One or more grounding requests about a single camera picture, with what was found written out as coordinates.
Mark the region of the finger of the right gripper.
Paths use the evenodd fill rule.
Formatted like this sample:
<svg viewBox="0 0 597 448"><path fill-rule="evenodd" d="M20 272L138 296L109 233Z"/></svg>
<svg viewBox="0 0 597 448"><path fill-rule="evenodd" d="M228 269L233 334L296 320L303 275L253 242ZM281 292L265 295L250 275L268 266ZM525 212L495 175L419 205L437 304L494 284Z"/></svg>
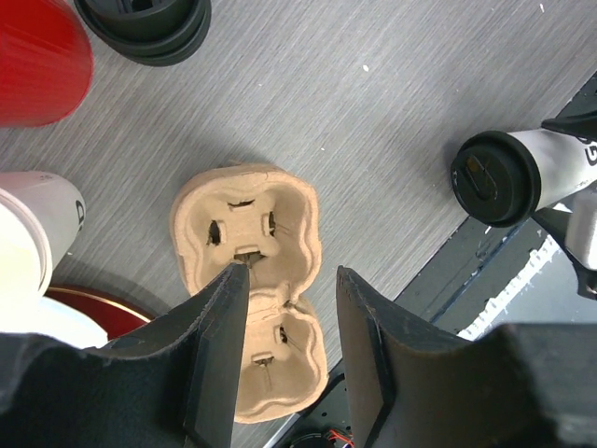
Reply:
<svg viewBox="0 0 597 448"><path fill-rule="evenodd" d="M597 115L582 114L571 117L545 119L543 129L588 140L597 139Z"/></svg>
<svg viewBox="0 0 597 448"><path fill-rule="evenodd" d="M575 261L580 261L583 237L580 233L581 213L543 208L533 214L533 219Z"/></svg>

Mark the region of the stack of white paper cups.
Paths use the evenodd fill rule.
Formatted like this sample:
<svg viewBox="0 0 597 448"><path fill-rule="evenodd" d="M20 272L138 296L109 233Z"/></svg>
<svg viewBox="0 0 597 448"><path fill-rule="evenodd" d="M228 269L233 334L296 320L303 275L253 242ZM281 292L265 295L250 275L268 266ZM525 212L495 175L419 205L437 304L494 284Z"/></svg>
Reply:
<svg viewBox="0 0 597 448"><path fill-rule="evenodd" d="M87 207L65 178L46 172L1 174L1 295L41 297L82 230Z"/></svg>

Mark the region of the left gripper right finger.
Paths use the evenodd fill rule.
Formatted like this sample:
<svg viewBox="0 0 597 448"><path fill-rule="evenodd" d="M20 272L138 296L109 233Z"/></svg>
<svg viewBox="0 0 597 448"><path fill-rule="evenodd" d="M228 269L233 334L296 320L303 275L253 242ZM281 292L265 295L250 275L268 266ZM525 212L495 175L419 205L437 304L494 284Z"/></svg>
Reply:
<svg viewBox="0 0 597 448"><path fill-rule="evenodd" d="M336 304L354 443L471 447L465 403L472 344L386 299L355 270L337 270Z"/></svg>

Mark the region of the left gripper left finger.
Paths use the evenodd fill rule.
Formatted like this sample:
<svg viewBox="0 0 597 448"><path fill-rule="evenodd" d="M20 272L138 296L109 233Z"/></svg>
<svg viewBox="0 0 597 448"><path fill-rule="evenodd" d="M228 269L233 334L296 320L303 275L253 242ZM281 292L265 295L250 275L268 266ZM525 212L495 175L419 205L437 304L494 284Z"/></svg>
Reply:
<svg viewBox="0 0 597 448"><path fill-rule="evenodd" d="M197 295L111 341L114 422L103 446L228 446L248 311L248 270L232 263Z"/></svg>

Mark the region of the stack of black lids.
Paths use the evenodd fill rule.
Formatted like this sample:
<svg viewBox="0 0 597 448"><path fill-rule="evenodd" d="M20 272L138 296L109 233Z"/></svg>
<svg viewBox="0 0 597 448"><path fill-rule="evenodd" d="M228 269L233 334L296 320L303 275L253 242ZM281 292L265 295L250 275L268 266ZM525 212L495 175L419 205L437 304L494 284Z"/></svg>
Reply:
<svg viewBox="0 0 597 448"><path fill-rule="evenodd" d="M212 3L178 1L76 1L81 19L111 49L148 66L191 57L207 36Z"/></svg>

